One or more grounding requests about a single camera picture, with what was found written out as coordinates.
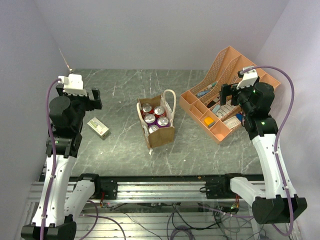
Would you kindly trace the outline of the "red Coca-Cola can back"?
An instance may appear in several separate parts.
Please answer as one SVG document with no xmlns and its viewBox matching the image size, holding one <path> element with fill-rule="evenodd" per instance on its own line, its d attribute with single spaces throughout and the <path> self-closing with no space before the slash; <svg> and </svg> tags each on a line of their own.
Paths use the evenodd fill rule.
<svg viewBox="0 0 320 240">
<path fill-rule="evenodd" d="M 152 115 L 154 114 L 153 107 L 149 103 L 142 104 L 140 112 L 141 112 L 141 115 L 142 115 L 143 118 L 148 114 L 152 114 Z"/>
</svg>

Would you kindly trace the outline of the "red coca-cola can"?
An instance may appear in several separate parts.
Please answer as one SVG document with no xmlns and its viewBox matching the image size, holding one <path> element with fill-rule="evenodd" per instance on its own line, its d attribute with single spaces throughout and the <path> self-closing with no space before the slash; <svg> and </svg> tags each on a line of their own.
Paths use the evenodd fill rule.
<svg viewBox="0 0 320 240">
<path fill-rule="evenodd" d="M 154 109 L 153 109 L 153 113 L 155 115 L 155 117 L 158 119 L 160 117 L 165 117 L 166 116 L 166 110 L 163 106 L 156 106 Z"/>
<path fill-rule="evenodd" d="M 141 115 L 142 115 L 143 118 L 148 114 L 152 114 L 152 115 L 154 114 L 153 107 L 149 103 L 142 104 L 140 112 L 141 112 Z"/>
</svg>

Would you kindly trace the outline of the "purple fanta can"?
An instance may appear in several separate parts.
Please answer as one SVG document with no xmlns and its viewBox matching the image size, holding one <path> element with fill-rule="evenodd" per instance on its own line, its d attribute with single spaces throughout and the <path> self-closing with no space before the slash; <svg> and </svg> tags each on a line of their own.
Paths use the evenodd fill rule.
<svg viewBox="0 0 320 240">
<path fill-rule="evenodd" d="M 160 118 L 157 119 L 156 121 L 156 125 L 159 128 L 166 128 L 170 126 L 170 120 L 166 117 L 166 116 L 162 116 Z"/>
<path fill-rule="evenodd" d="M 155 125 L 155 124 L 150 125 L 150 126 L 148 127 L 148 133 L 149 133 L 149 134 L 152 134 L 152 133 L 154 133 L 155 131 L 157 131 L 158 129 L 159 129 L 159 127 L 158 127 L 157 125 Z"/>
<path fill-rule="evenodd" d="M 148 126 L 151 126 L 156 124 L 157 118 L 153 114 L 146 114 L 144 117 L 144 121 Z"/>
</svg>

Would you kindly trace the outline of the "brown canvas tote bag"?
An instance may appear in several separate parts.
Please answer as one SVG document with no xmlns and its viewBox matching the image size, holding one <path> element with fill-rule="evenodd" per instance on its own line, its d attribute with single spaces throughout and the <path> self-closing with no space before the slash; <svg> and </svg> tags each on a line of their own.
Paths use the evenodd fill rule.
<svg viewBox="0 0 320 240">
<path fill-rule="evenodd" d="M 176 106 L 177 96 L 171 89 L 153 98 L 137 99 L 136 111 L 149 150 L 173 142 Z"/>
</svg>

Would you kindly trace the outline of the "red Coca-Cola can front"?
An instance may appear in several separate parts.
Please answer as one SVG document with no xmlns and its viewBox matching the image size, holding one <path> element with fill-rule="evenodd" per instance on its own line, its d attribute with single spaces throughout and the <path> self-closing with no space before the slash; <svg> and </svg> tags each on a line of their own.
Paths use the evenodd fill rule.
<svg viewBox="0 0 320 240">
<path fill-rule="evenodd" d="M 166 116 L 166 110 L 163 106 L 156 106 L 154 109 L 153 109 L 153 113 L 155 115 L 155 117 L 158 119 L 160 117 L 165 117 Z"/>
</svg>

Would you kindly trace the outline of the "purple Fanta can back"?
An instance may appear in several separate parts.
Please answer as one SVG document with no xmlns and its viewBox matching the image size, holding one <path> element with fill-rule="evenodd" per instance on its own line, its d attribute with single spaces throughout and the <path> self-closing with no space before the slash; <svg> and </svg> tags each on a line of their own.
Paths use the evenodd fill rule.
<svg viewBox="0 0 320 240">
<path fill-rule="evenodd" d="M 159 128 L 166 128 L 170 126 L 170 120 L 166 117 L 166 116 L 162 116 L 160 118 L 157 119 L 156 121 L 156 125 Z"/>
</svg>

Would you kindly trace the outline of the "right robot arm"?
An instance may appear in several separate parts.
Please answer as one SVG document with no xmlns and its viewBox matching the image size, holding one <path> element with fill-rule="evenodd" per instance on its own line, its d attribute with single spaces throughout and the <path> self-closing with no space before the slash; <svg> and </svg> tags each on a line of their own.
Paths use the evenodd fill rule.
<svg viewBox="0 0 320 240">
<path fill-rule="evenodd" d="M 226 198 L 237 194 L 244 199 L 251 206 L 258 224 L 292 224 L 308 205 L 304 197 L 298 197 L 290 181 L 281 153 L 280 131 L 269 114 L 275 98 L 273 86 L 265 82 L 244 88 L 223 84 L 221 105 L 226 104 L 227 97 L 231 97 L 233 106 L 242 110 L 242 125 L 258 154 L 265 190 L 239 175 L 221 184 L 221 194 Z"/>
</svg>

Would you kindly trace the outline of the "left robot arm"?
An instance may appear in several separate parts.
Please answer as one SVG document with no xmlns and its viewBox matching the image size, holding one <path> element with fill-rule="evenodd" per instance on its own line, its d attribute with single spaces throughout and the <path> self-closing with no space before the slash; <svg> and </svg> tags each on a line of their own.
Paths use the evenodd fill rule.
<svg viewBox="0 0 320 240">
<path fill-rule="evenodd" d="M 83 94 L 68 93 L 61 84 L 58 96 L 47 103 L 48 138 L 46 172 L 39 205 L 30 224 L 21 229 L 24 240 L 73 240 L 77 219 L 91 199 L 102 193 L 100 177 L 83 173 L 70 195 L 67 194 L 72 169 L 82 141 L 81 130 L 86 112 L 101 110 L 101 92 L 91 89 Z"/>
</svg>

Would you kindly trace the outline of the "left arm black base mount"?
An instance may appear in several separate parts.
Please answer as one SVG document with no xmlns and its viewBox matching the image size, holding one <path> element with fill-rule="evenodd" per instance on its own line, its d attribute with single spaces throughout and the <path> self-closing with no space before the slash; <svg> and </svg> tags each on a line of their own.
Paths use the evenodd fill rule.
<svg viewBox="0 0 320 240">
<path fill-rule="evenodd" d="M 115 200 L 118 194 L 118 182 L 114 178 L 100 177 L 97 199 Z"/>
</svg>

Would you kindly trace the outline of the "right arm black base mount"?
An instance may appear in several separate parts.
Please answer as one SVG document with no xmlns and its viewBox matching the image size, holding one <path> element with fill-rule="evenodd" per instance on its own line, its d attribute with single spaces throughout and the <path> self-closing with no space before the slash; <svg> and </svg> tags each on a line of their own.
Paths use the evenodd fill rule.
<svg viewBox="0 0 320 240">
<path fill-rule="evenodd" d="M 207 180 L 199 189 L 199 192 L 206 195 L 207 199 L 229 199 L 232 194 L 228 191 L 226 177 L 219 175 Z"/>
</svg>

